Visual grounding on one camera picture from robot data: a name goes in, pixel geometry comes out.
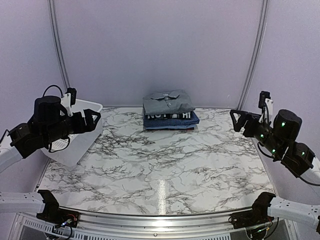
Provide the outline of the white plastic bin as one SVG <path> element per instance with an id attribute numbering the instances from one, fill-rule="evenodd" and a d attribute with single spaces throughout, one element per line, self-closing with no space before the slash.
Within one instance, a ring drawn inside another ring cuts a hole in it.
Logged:
<path id="1" fill-rule="evenodd" d="M 103 109 L 103 105 L 96 102 L 76 99 L 75 104 L 71 107 L 71 112 L 80 112 L 84 117 L 84 110 L 86 109 L 91 109 L 100 113 Z M 41 151 L 50 159 L 67 167 L 73 167 L 84 156 L 102 132 L 103 120 L 99 119 L 94 131 L 81 134 L 70 134 L 69 139 L 59 139 L 53 142 L 51 152 L 46 148 L 42 148 Z"/>

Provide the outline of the black shirt white letters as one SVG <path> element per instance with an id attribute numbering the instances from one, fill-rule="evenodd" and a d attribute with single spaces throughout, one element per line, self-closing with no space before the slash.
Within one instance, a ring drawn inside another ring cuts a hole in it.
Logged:
<path id="1" fill-rule="evenodd" d="M 191 120 L 196 115 L 193 111 L 184 113 L 164 113 L 164 114 L 146 114 L 144 116 L 147 120 L 166 120 L 166 119 L 180 119 L 180 120 Z"/>

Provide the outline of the blue checked shirt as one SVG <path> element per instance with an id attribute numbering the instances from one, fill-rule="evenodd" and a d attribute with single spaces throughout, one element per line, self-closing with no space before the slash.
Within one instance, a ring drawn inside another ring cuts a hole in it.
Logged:
<path id="1" fill-rule="evenodd" d="M 168 118 L 168 119 L 148 119 L 143 118 L 143 126 L 146 130 L 164 130 L 164 129 L 190 129 L 199 124 L 200 119 L 194 113 L 190 113 L 190 119 Z"/>

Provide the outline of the grey long sleeve shirt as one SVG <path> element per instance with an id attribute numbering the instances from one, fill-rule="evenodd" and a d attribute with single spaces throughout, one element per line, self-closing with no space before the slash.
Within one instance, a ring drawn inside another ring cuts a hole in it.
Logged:
<path id="1" fill-rule="evenodd" d="M 182 114 L 196 108 L 184 90 L 154 92 L 142 98 L 146 115 Z"/>

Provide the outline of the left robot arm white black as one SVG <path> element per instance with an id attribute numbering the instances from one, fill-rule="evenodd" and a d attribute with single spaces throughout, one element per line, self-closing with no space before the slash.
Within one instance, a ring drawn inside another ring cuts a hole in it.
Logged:
<path id="1" fill-rule="evenodd" d="M 0 143 L 0 170 L 42 149 L 46 156 L 67 167 L 75 166 L 102 133 L 99 103 L 46 95 L 34 101 L 34 112 L 5 134 Z"/>

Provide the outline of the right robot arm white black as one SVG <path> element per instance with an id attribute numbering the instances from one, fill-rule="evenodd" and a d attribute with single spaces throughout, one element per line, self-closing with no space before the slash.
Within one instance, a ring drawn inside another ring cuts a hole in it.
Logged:
<path id="1" fill-rule="evenodd" d="M 247 111 L 230 112 L 236 132 L 244 129 L 243 136 L 255 138 L 271 153 L 273 162 L 280 162 L 289 172 L 310 187 L 320 186 L 320 161 L 304 143 L 296 142 L 302 119 L 287 109 L 279 110 L 270 126 L 269 114 Z M 235 229 L 259 225 L 282 218 L 304 224 L 320 231 L 320 207 L 293 202 L 270 192 L 262 192 L 253 202 L 251 209 L 233 213 L 230 222 Z"/>

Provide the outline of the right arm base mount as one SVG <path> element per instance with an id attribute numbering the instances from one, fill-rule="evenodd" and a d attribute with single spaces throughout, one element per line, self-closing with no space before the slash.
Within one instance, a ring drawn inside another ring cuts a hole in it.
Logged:
<path id="1" fill-rule="evenodd" d="M 268 207 L 275 198 L 274 193 L 262 192 L 251 206 L 251 210 L 232 213 L 228 221 L 234 229 L 252 227 L 272 222 L 275 218 L 268 215 Z"/>

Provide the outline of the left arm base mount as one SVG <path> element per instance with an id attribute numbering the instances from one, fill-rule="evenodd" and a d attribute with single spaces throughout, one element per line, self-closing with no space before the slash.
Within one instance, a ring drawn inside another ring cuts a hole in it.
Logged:
<path id="1" fill-rule="evenodd" d="M 73 210 L 62 209 L 49 190 L 38 190 L 38 194 L 42 197 L 44 209 L 36 214 L 40 220 L 56 224 L 58 227 L 68 226 L 76 228 L 79 221 L 79 212 Z"/>

